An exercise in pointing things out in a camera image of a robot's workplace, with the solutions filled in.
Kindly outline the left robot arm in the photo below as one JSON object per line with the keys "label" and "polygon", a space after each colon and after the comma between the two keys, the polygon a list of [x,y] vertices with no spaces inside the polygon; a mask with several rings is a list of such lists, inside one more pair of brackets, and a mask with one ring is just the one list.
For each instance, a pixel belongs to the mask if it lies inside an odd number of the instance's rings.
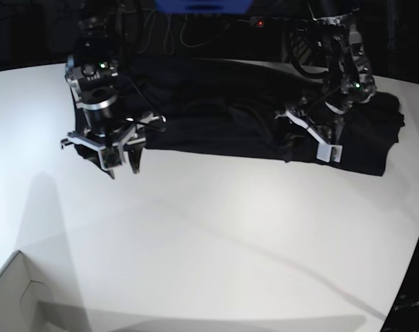
{"label": "left robot arm", "polygon": [[355,104],[367,103],[376,93],[375,79],[357,27],[358,1],[280,1],[267,15],[282,20],[289,38],[308,34],[308,44],[325,57],[326,70],[313,73],[304,69],[286,42],[287,56],[304,78],[322,81],[322,96],[302,97],[288,104],[279,116],[307,131],[317,141],[317,159],[338,163],[342,118]]}

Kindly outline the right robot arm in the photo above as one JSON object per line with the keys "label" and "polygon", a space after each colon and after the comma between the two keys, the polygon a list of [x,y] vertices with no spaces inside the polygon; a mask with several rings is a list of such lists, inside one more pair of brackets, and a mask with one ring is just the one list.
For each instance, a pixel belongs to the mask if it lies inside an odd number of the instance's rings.
{"label": "right robot arm", "polygon": [[146,131],[164,131],[166,122],[131,74],[125,22],[121,10],[82,19],[76,51],[65,65],[76,123],[60,146],[73,146],[111,178],[125,164],[140,171]]}

